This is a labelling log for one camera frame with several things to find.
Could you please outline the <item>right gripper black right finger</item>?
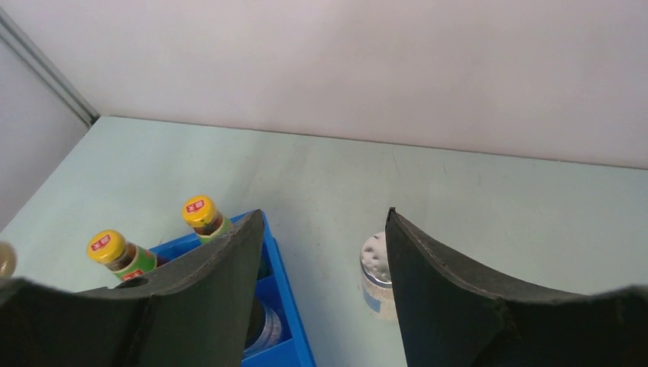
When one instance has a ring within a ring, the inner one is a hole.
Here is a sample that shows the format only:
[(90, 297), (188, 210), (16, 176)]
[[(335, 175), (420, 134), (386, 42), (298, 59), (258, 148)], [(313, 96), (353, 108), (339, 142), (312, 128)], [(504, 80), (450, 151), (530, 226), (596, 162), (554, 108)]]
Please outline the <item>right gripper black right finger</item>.
[(645, 366), (647, 288), (560, 291), (435, 240), (390, 208), (387, 257), (410, 366)]

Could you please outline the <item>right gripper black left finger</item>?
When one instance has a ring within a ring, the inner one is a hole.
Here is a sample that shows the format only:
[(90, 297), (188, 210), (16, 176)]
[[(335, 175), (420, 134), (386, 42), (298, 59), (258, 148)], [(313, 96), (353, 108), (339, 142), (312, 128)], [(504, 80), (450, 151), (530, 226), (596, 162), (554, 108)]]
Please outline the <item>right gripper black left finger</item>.
[(1, 282), (3, 366), (238, 366), (261, 257), (256, 209), (224, 236), (114, 288)]

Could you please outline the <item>black-lid spout jar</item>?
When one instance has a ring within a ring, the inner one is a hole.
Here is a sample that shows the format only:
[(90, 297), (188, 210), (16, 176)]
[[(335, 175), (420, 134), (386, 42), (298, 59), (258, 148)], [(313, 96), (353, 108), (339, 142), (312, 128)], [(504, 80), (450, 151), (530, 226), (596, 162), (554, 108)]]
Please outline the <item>black-lid spout jar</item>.
[(258, 298), (254, 298), (245, 340), (243, 358), (248, 358), (276, 346), (284, 333), (277, 312)]

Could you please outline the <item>tall green-label sauce bottle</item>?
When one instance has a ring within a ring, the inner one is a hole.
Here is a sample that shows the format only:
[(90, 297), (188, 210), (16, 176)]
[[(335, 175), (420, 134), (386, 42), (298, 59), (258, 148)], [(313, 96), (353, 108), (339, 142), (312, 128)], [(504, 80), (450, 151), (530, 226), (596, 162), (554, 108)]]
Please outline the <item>tall green-label sauce bottle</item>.
[(218, 238), (232, 227), (232, 221), (205, 195), (189, 198), (183, 204), (182, 217), (202, 245)]

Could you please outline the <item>short yellow-cap sauce bottle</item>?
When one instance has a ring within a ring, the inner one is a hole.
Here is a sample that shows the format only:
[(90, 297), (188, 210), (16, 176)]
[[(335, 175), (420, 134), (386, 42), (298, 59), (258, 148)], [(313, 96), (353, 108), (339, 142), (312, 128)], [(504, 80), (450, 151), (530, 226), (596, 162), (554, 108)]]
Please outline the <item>short yellow-cap sauce bottle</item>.
[(92, 237), (86, 254), (104, 265), (120, 281), (129, 281), (153, 271), (170, 260), (151, 250), (129, 242), (114, 229), (103, 230)]

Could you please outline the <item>peppercorn jar blue label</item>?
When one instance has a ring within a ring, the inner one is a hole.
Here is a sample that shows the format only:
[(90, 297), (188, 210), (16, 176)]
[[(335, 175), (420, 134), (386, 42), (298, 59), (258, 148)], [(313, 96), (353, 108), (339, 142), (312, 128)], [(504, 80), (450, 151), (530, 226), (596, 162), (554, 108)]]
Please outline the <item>peppercorn jar blue label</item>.
[(397, 310), (387, 257), (385, 232), (367, 239), (359, 255), (361, 284), (365, 303), (380, 320), (396, 321)]

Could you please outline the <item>blue divided plastic bin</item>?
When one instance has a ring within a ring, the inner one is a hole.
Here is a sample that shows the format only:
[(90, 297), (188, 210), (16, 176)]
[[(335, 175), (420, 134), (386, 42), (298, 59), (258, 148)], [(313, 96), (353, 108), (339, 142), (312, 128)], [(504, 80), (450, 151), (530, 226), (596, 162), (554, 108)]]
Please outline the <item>blue divided plastic bin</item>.
[(200, 270), (163, 302), (151, 332), (155, 366), (313, 366), (277, 241), (261, 210), (235, 216), (213, 260), (195, 234), (151, 251)]

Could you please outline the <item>black spice shaker rear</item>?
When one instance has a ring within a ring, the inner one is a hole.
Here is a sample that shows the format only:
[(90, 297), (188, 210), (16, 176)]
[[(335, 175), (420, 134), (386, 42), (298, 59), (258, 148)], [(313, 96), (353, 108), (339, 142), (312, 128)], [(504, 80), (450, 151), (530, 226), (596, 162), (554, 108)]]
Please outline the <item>black spice shaker rear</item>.
[(0, 242), (0, 275), (10, 278), (17, 267), (17, 255), (14, 247), (5, 241)]

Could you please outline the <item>grey aluminium corner post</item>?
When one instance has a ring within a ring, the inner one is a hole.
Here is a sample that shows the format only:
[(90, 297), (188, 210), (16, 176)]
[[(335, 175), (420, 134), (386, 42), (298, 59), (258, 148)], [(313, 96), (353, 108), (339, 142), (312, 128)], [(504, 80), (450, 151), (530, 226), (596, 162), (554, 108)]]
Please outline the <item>grey aluminium corner post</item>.
[(101, 114), (1, 8), (1, 42), (25, 65), (87, 128)]

